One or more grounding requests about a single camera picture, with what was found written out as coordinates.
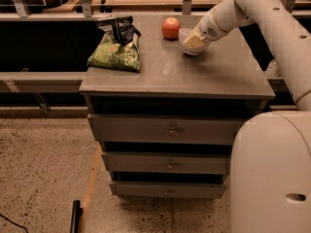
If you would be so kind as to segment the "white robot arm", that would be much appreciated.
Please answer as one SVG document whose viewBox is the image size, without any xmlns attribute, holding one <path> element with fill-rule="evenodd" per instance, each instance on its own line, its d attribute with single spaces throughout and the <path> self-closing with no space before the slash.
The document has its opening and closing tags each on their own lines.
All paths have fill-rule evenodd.
<svg viewBox="0 0 311 233">
<path fill-rule="evenodd" d="M 204 15 L 186 48 L 256 23 L 296 104 L 249 119 L 230 160 L 231 233 L 311 233 L 311 34 L 282 0 L 224 0 Z"/>
</svg>

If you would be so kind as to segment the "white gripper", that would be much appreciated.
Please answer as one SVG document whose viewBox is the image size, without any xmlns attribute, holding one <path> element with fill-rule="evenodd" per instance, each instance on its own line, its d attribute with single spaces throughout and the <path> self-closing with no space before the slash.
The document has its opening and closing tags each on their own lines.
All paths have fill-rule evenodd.
<svg viewBox="0 0 311 233">
<path fill-rule="evenodd" d="M 215 19 L 215 11 L 208 11 L 194 27 L 189 36 L 183 42 L 187 49 L 198 49 L 205 46 L 206 41 L 215 42 L 226 35 Z"/>
</svg>

